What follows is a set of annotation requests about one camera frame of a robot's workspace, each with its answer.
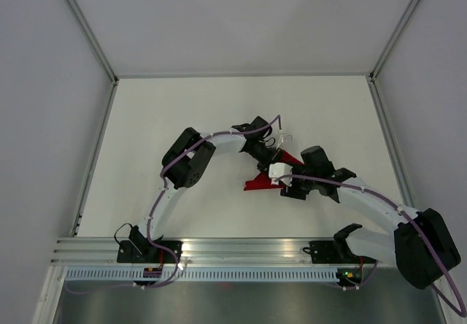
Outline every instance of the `white table surface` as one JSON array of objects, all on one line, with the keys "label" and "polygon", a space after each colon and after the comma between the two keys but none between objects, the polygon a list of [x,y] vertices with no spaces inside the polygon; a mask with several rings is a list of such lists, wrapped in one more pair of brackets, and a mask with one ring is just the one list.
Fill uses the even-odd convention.
[{"label": "white table surface", "polygon": [[[186,127],[213,132],[277,114],[293,135],[285,147],[292,155],[320,145],[337,169],[401,200],[363,76],[120,80],[78,235],[112,236],[123,223],[141,221],[161,186],[161,159]],[[306,201],[279,190],[244,192],[257,173],[246,153],[213,158],[177,205],[165,236],[332,236],[350,223],[380,230],[317,191]]]}]

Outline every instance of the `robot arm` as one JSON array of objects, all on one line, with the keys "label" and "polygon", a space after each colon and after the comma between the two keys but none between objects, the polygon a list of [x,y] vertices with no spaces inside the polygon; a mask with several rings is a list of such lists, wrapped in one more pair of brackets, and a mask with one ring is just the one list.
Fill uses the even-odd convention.
[{"label": "robot arm", "polygon": [[[368,187],[355,173],[344,168],[335,170],[321,147],[310,147],[303,151],[303,163],[281,162],[285,152],[265,146],[262,140],[268,135],[267,128],[251,134],[252,130],[267,127],[267,124],[261,117],[257,117],[251,124],[233,126],[226,132],[233,135],[212,136],[174,164],[174,160],[186,153],[188,148],[201,138],[209,136],[202,135],[193,128],[185,129],[162,160],[167,186],[164,188],[166,192],[163,198],[156,201],[158,205],[150,224],[150,238],[153,241],[161,240],[163,227],[180,197],[201,179],[212,156],[246,152],[258,162],[258,170],[267,173],[270,178],[277,179],[284,173],[293,176],[292,179],[281,179],[281,196],[306,200],[306,196],[312,190],[318,190],[321,195],[365,215],[385,231],[386,234],[376,233],[356,224],[339,231],[334,235],[334,244],[343,259],[347,256],[364,255],[397,266],[402,275],[416,288],[425,288],[442,275],[418,233],[398,211],[376,196],[365,193],[364,189],[355,190],[345,186],[338,188],[329,184],[333,181],[344,185]],[[245,132],[245,135],[238,135],[236,132]],[[317,177],[328,182],[303,177]],[[402,208],[430,239],[446,268],[449,270],[458,265],[459,253],[441,215],[431,209],[419,212],[411,207]],[[153,258],[145,257],[153,249],[146,239],[147,222],[146,218],[132,228],[129,236],[132,245],[130,252],[138,257],[144,256],[141,259],[143,263],[152,263],[150,260]]]}]

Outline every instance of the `metal frame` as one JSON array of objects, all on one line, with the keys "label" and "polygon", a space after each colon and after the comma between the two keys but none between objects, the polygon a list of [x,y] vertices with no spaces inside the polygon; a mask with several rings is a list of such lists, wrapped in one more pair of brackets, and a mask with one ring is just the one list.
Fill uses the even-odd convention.
[{"label": "metal frame", "polygon": [[[80,9],[77,0],[64,0],[67,7],[75,17],[80,29],[85,35],[90,48],[97,57],[99,63],[104,68],[107,76],[111,80],[112,89],[109,92],[109,98],[106,110],[99,128],[99,135],[93,146],[92,157],[88,164],[88,170],[83,180],[80,191],[80,199],[77,204],[77,217],[72,226],[71,235],[75,235],[79,226],[79,221],[84,208],[93,172],[99,157],[104,132],[109,120],[109,114],[117,90],[119,77],[114,73],[109,64],[104,51],[101,49],[92,29],[89,26],[85,16]],[[384,105],[384,100],[380,90],[377,88],[377,77],[380,74],[386,60],[397,43],[399,37],[407,27],[408,22],[414,14],[414,11],[421,0],[410,0],[404,13],[398,21],[397,26],[392,32],[385,45],[374,68],[366,75],[367,83],[374,102],[375,110],[382,133],[385,138],[386,146],[389,152],[390,160],[398,181],[404,203],[414,206],[414,197],[407,178],[406,170],[398,149],[397,141],[388,119]],[[165,74],[157,77],[222,77],[222,76],[277,76],[277,75],[365,75],[362,73],[288,73],[288,74]],[[142,75],[137,78],[149,78],[152,76]],[[136,76],[125,76],[125,78],[136,78]],[[312,266],[309,255],[301,251],[303,246],[311,240],[321,238],[300,238],[300,239],[182,239],[183,256],[182,262],[190,268],[206,267],[237,267],[251,268],[269,267],[273,269],[310,269]],[[57,241],[54,252],[51,257],[51,266],[47,274],[45,286],[34,316],[34,323],[52,323],[55,315],[58,299],[63,286],[63,280],[68,274],[69,266],[79,267],[112,267],[121,269],[124,265],[116,263],[117,244],[112,238],[62,238]],[[317,266],[314,269],[324,269],[333,265]]]},{"label": "metal frame", "polygon": [[[167,238],[183,242],[180,263],[189,267],[355,267],[355,264],[312,264],[302,251],[310,241],[332,238]],[[60,238],[51,266],[115,266],[118,244],[113,238]]]},{"label": "metal frame", "polygon": [[110,66],[109,60],[104,54],[104,51],[101,48],[97,38],[93,33],[93,30],[90,28],[86,17],[82,13],[80,6],[77,3],[77,0],[64,0],[66,6],[70,9],[70,12],[73,14],[74,19],[77,21],[78,26],[86,37],[91,50],[94,52],[98,62],[104,68],[107,76],[110,78],[110,82],[115,84],[118,81],[118,77],[115,75],[112,67]]},{"label": "metal frame", "polygon": [[420,2],[422,0],[410,0],[409,4],[407,4],[406,9],[404,10],[404,13],[402,14],[401,18],[397,22],[397,25],[394,28],[394,31],[390,35],[385,48],[381,52],[381,55],[378,58],[378,61],[373,67],[373,70],[371,70],[369,77],[372,79],[375,79],[378,77],[379,73],[382,70],[382,67],[385,65],[387,58],[389,58],[389,55],[391,54],[391,51],[393,50],[395,44],[401,37],[402,33],[404,32],[405,28],[407,27],[407,24],[409,23],[411,17],[413,16],[416,8],[420,5]]},{"label": "metal frame", "polygon": [[[127,267],[68,267],[66,281],[117,280],[119,282],[148,282],[167,280],[174,272],[174,266],[166,265],[159,275],[151,275],[143,266]],[[200,267],[178,271],[177,282],[338,282],[337,268],[296,268],[296,267]]]},{"label": "metal frame", "polygon": [[213,77],[278,77],[278,76],[366,76],[368,72],[193,72],[193,73],[164,73],[164,74],[122,74],[120,79],[149,79],[149,78],[213,78]]},{"label": "metal frame", "polygon": [[102,141],[104,140],[104,133],[107,128],[107,124],[109,122],[110,117],[110,110],[112,109],[112,105],[114,104],[115,94],[117,92],[118,81],[111,84],[111,89],[109,90],[106,107],[104,114],[102,116],[101,121],[99,122],[99,131],[94,139],[93,149],[90,155],[90,160],[88,161],[86,175],[83,178],[79,200],[77,202],[76,207],[74,208],[74,215],[76,216],[70,229],[69,235],[76,236],[78,232],[78,228],[80,227],[80,221],[82,217],[82,211],[85,208],[86,199],[88,198],[90,184],[93,180],[94,170],[96,169],[97,160],[99,158],[99,153],[101,151]]}]

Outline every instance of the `white plastic part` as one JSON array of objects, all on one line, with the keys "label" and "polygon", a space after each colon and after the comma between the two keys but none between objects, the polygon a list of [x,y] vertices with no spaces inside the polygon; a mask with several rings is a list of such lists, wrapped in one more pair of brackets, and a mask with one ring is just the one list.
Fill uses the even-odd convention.
[{"label": "white plastic part", "polygon": [[[366,190],[376,189],[370,188],[360,178],[350,178],[344,183],[365,187]],[[390,235],[393,234],[394,230],[397,229],[399,223],[407,223],[407,220],[400,216],[398,211],[394,210],[391,206],[385,203],[383,200],[371,195],[363,190],[355,190],[350,188],[339,188],[337,194],[339,201],[345,207],[350,207],[355,211],[361,213],[372,222],[379,225]],[[404,211],[411,217],[417,217],[417,210],[412,207],[404,206]]]},{"label": "white plastic part", "polygon": [[[292,166],[282,162],[272,163],[269,165],[269,178],[271,178],[271,184],[279,185],[279,180],[276,180],[276,178],[282,177],[286,174],[292,174]],[[289,187],[292,185],[291,177],[282,178],[281,180]]]},{"label": "white plastic part", "polygon": [[381,234],[366,228],[359,228],[350,233],[346,242],[354,255],[370,257],[389,266],[396,266],[392,234]]},{"label": "white plastic part", "polygon": [[[238,132],[235,128],[228,129],[231,133]],[[225,153],[239,153],[242,150],[245,142],[247,141],[244,136],[238,134],[226,134],[225,136],[212,136],[212,133],[201,133],[201,136],[210,136],[207,141],[214,144],[216,150],[214,156],[222,155]]]},{"label": "white plastic part", "polygon": [[283,146],[283,144],[291,143],[293,141],[292,134],[287,134],[282,130],[279,131],[279,140],[277,141],[276,148]]},{"label": "white plastic part", "polygon": [[[155,208],[153,213],[152,222],[151,222],[151,239],[156,240],[163,236],[163,227],[167,223],[172,211],[174,211],[175,206],[177,205],[182,194],[187,190],[187,188],[174,188],[174,183],[170,180],[167,180],[168,186],[166,192],[162,196],[162,199],[159,201],[159,204]],[[147,230],[147,221],[150,219],[149,216],[144,218],[144,221],[138,224],[139,231],[141,234],[146,236]]]}]

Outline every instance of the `red object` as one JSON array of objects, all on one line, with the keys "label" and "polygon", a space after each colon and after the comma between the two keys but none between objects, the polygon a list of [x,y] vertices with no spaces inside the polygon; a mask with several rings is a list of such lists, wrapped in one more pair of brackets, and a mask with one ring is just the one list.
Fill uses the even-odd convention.
[{"label": "red object", "polygon": [[[279,162],[303,165],[301,161],[294,158],[285,150],[282,152]],[[246,181],[243,190],[282,189],[283,187],[285,187],[285,185],[282,182],[280,182],[279,185],[271,184],[271,179],[268,175],[261,172],[255,179]]]},{"label": "red object", "polygon": [[357,273],[363,271],[363,257],[362,256],[359,256],[359,257],[360,257],[360,267],[358,267]]}]

